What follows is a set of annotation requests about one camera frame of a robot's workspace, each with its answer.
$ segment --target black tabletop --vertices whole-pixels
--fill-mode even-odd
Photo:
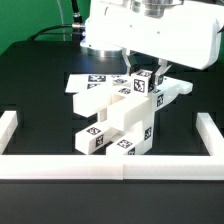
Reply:
[[[136,55],[141,68],[157,60]],[[122,58],[80,53],[73,42],[18,42],[0,57],[0,113],[19,125],[4,154],[80,154],[74,134],[96,121],[73,114],[71,73],[125,73]],[[199,71],[173,64],[167,76],[194,89],[156,113],[147,154],[208,156],[195,128],[208,112],[224,134],[224,65]],[[1,223],[223,223],[224,184],[198,181],[1,181]]]

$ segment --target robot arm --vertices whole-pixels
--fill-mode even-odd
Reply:
[[[114,46],[115,51],[128,49],[204,69],[218,58],[223,26],[224,7],[218,5],[174,0],[92,0],[86,40],[81,45],[93,49]]]

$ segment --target white rectangular block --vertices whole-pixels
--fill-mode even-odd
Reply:
[[[197,130],[211,156],[224,156],[224,139],[208,113],[198,113]]]
[[[113,77],[105,74],[74,74],[69,76],[65,92],[79,93],[101,84],[113,85]]]
[[[111,90],[100,85],[73,96],[73,112],[89,117],[106,109],[112,101]]]
[[[143,147],[142,138],[135,134],[126,134],[106,150],[107,155],[139,155]]]
[[[151,109],[148,98],[128,97],[108,107],[108,122],[112,127],[124,131],[142,120]]]
[[[111,128],[107,122],[97,122],[76,134],[75,147],[80,152],[90,155],[101,148],[118,133],[118,130]]]
[[[0,154],[2,154],[18,125],[16,111],[6,111],[0,118]]]

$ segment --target white wooden block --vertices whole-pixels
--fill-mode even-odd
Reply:
[[[107,122],[97,122],[76,134],[75,147],[80,152],[90,155],[101,148],[118,133],[118,130],[108,126]]]
[[[140,70],[131,75],[132,83],[131,90],[136,94],[142,96],[148,96],[149,92],[153,90],[152,85],[150,84],[151,71]]]
[[[131,87],[132,78],[128,75],[122,75],[119,77],[114,77],[113,85],[122,85],[126,87]]]
[[[143,141],[140,136],[134,134],[126,134],[118,139],[113,144],[109,145],[106,149],[107,155],[139,155]]]
[[[112,93],[112,104],[114,104],[126,97],[129,97],[131,94],[131,88],[124,85],[114,86]]]
[[[107,108],[97,113],[97,121],[103,122],[107,120]]]
[[[65,92],[79,93],[101,84],[113,85],[113,77],[111,75],[105,75],[105,74],[70,75]]]
[[[127,97],[107,108],[109,124],[124,131],[142,120],[151,112],[150,101],[146,97]]]
[[[112,103],[111,90],[100,85],[73,96],[73,112],[89,117],[106,109]]]
[[[156,111],[171,103],[178,94],[188,94],[192,91],[193,84],[164,77],[163,84],[152,91],[153,104],[156,105]]]
[[[211,156],[224,156],[224,138],[208,113],[198,113],[197,130]]]
[[[5,111],[0,118],[0,154],[2,154],[18,125],[16,111]]]

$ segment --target stacked blocks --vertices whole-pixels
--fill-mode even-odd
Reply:
[[[98,114],[97,123],[76,134],[77,150],[89,155],[109,142],[107,155],[142,155],[152,148],[155,112],[179,93],[191,92],[193,85],[164,77],[154,88],[151,74],[140,70],[131,77],[116,76],[110,85],[97,85],[73,96],[74,113]]]

